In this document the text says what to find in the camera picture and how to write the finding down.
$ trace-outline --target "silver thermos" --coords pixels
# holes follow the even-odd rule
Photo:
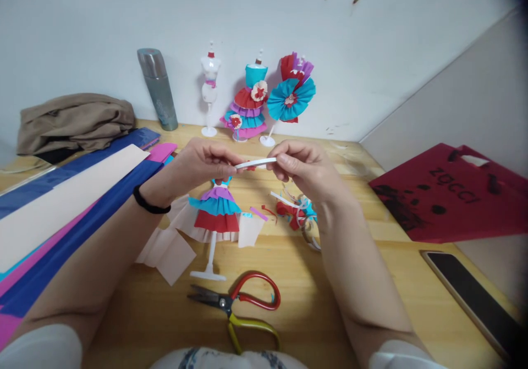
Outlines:
[[[178,119],[174,110],[171,86],[161,51],[143,48],[137,51],[145,83],[147,83],[154,109],[158,114],[163,130],[172,131],[178,128]]]

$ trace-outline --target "red scissor handle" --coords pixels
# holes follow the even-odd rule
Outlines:
[[[268,303],[265,301],[262,301],[260,299],[257,299],[251,295],[240,293],[240,289],[242,288],[242,285],[249,280],[250,278],[262,278],[263,280],[266,280],[273,288],[273,291],[275,292],[273,303]],[[235,289],[231,293],[231,299],[235,300],[236,298],[240,299],[241,301],[247,301],[250,303],[253,303],[254,305],[261,307],[266,310],[276,310],[279,305],[281,304],[281,293],[279,292],[279,288],[273,282],[273,280],[265,275],[264,273],[259,272],[249,272],[245,276],[242,277],[242,279],[239,281],[239,283],[236,285]]]

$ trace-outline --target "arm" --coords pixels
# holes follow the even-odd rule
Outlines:
[[[168,207],[178,196],[210,179],[237,173],[228,165],[244,160],[214,141],[192,139],[176,159],[145,182],[140,193],[154,206]],[[134,263],[161,220],[131,197],[66,261],[42,292],[12,341],[45,325],[71,326],[86,351],[119,280]]]
[[[361,367],[388,340],[425,350],[413,331],[391,274],[370,236],[359,202],[325,151],[316,144],[283,141],[269,154],[278,179],[294,183],[313,202],[324,268]]]

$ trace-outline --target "smartphone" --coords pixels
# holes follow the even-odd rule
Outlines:
[[[454,255],[439,251],[420,251],[420,253],[495,351],[508,361],[508,351],[522,331],[517,321],[497,303]]]

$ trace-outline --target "white stand base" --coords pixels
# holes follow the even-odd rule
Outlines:
[[[260,141],[261,144],[263,144],[264,146],[267,146],[267,147],[275,146],[275,140],[272,137],[267,136],[267,135],[262,135],[259,138],[259,141]]]
[[[237,139],[237,134],[233,133],[233,141],[242,143],[242,142],[247,142],[248,139],[247,138]]]
[[[206,137],[214,137],[218,131],[214,127],[204,127],[202,128],[202,135]]]
[[[209,268],[209,265],[207,265],[204,272],[191,272],[191,277],[197,277],[197,278],[203,278],[203,279],[210,279],[212,281],[226,281],[227,278],[224,276],[221,276],[220,274],[214,274],[212,266]]]

